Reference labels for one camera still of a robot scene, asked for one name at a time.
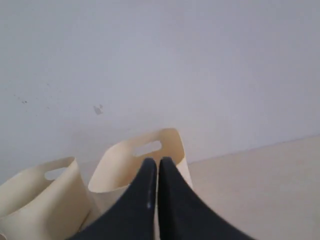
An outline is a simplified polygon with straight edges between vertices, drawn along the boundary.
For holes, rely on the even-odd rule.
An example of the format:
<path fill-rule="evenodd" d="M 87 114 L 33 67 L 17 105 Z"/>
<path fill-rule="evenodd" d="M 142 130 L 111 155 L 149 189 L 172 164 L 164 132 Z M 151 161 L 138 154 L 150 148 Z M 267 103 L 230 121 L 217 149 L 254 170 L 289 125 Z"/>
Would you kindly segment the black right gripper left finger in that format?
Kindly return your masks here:
<path fill-rule="evenodd" d="M 148 157 L 116 203 L 71 240 L 153 240 L 157 165 Z"/>

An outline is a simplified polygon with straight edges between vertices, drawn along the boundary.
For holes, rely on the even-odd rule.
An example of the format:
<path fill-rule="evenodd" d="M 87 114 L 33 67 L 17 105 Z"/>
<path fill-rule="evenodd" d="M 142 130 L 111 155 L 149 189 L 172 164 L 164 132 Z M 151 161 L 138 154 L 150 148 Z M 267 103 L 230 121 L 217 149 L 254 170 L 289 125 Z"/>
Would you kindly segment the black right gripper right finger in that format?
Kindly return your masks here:
<path fill-rule="evenodd" d="M 158 224 L 162 240 L 251 240 L 192 190 L 170 157 L 158 172 Z"/>

